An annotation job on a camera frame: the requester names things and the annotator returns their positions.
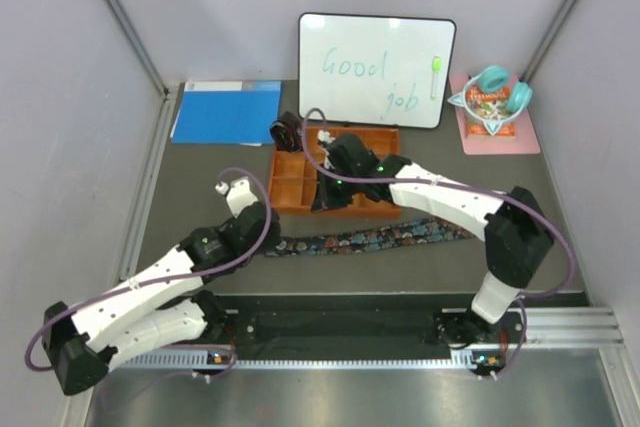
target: cat ear headphones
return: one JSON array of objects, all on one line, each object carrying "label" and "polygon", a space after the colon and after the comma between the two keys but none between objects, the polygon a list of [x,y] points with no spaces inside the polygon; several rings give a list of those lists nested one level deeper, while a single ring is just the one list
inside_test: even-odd
[{"label": "cat ear headphones", "polygon": [[[478,88],[485,94],[492,94],[497,92],[505,85],[509,83],[509,72],[497,65],[487,67],[478,75],[475,79],[475,83]],[[507,101],[506,109],[510,114],[521,112],[527,108],[531,97],[533,96],[533,90],[525,82],[518,82],[513,86],[511,95]]]}]

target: whiteboard frame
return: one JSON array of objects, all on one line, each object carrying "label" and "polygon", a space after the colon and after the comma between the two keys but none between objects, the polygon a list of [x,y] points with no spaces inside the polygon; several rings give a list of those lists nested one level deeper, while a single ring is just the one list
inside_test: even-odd
[{"label": "whiteboard frame", "polygon": [[[442,72],[440,73],[440,75],[445,75],[445,78],[447,79],[445,82],[445,92],[442,95],[442,104],[440,105],[440,112],[438,114],[438,123],[436,125],[434,125],[433,127],[422,127],[422,126],[415,126],[415,125],[404,125],[404,124],[385,124],[385,123],[367,123],[367,122],[354,122],[352,120],[348,120],[348,119],[334,119],[334,118],[327,118],[328,122],[337,122],[340,124],[345,124],[345,125],[375,125],[375,126],[381,126],[381,127],[391,127],[391,128],[408,128],[408,129],[425,129],[425,130],[433,130],[433,129],[437,129],[440,126],[440,122],[442,121],[442,110],[444,109],[444,104],[447,101],[447,96],[446,96],[446,85],[449,82],[449,74],[451,71],[451,64],[453,62],[451,62],[451,59],[453,57],[453,51],[455,49],[455,45],[456,45],[456,35],[458,33],[458,24],[456,24],[455,20],[453,19],[448,19],[448,18],[442,18],[442,17],[407,17],[407,16],[397,16],[397,15],[369,15],[369,14],[336,14],[336,13],[327,13],[327,12],[303,12],[302,14],[300,14],[300,16],[298,17],[298,115],[301,118],[304,118],[305,115],[307,114],[306,112],[301,112],[300,111],[300,91],[302,90],[301,87],[301,83],[300,83],[300,43],[301,43],[301,22],[302,22],[302,17],[304,17],[305,15],[326,15],[326,16],[332,16],[332,17],[366,17],[366,18],[370,18],[370,19],[399,19],[399,20],[425,20],[425,21],[437,21],[437,22],[450,22],[453,25],[453,41],[451,42],[451,52],[449,52],[449,65],[447,66],[447,72],[446,74],[443,74]],[[319,116],[316,115],[312,115],[310,117],[310,119],[312,120],[319,120]]]}]

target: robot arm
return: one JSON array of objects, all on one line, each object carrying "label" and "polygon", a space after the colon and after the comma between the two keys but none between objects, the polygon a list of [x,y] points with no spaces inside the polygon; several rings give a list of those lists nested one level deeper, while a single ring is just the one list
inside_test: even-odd
[{"label": "robot arm", "polygon": [[[114,288],[131,290],[78,310],[54,324],[43,337],[43,348],[66,395],[95,385],[109,371],[141,353],[203,335],[209,340],[220,335],[225,313],[213,294],[203,291],[175,303],[177,297],[202,287],[215,275],[139,288],[150,279],[193,274],[228,263],[256,243],[264,228],[266,209],[251,192],[248,179],[217,190],[226,196],[233,217],[217,227],[196,229],[152,266]],[[275,246],[279,238],[274,212],[263,247]],[[45,322],[65,310],[63,302],[54,304],[45,312]]]},{"label": "robot arm", "polygon": [[[333,139],[320,131],[325,167],[348,177],[425,179],[428,183],[343,183],[318,173],[315,210],[341,208],[352,196],[412,207],[464,227],[485,242],[489,272],[471,304],[480,324],[493,325],[525,289],[553,246],[553,236],[527,213],[500,199],[438,186],[456,183],[420,167],[409,159],[390,155],[378,159],[354,134]],[[541,213],[533,194],[521,187],[509,195]]]}]

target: patterned cloth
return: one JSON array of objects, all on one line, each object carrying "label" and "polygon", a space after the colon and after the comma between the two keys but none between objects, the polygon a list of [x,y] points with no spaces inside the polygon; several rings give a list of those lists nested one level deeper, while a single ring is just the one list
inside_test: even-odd
[{"label": "patterned cloth", "polygon": [[398,225],[344,234],[314,237],[282,237],[275,249],[264,251],[267,257],[292,255],[360,254],[402,247],[469,239],[473,234],[437,217],[413,220]]}]

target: tabletop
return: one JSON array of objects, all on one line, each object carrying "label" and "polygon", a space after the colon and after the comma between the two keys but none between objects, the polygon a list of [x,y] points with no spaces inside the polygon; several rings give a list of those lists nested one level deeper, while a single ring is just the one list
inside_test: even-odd
[{"label": "tabletop", "polygon": [[[280,112],[297,112],[297,104],[297,82],[283,82]],[[544,157],[466,155],[453,107],[444,106],[441,123],[435,129],[400,129],[400,147],[401,155],[458,182],[503,191],[516,185],[531,190],[546,217],[566,232]],[[167,138],[138,268],[151,265],[195,228],[220,224],[230,216],[224,198],[214,190],[218,174],[224,168],[247,169],[266,185],[274,148],[174,145]],[[402,214],[405,220],[421,217],[424,213],[409,209]],[[286,236],[341,233],[393,223],[379,219],[281,216],[282,234]],[[566,270],[565,253],[556,242],[529,290],[553,287]],[[477,239],[465,239],[355,255],[256,256],[233,275],[216,279],[210,288],[219,294],[461,293],[477,291],[486,273],[484,244]],[[571,292],[583,290],[579,276],[567,288]]]}]

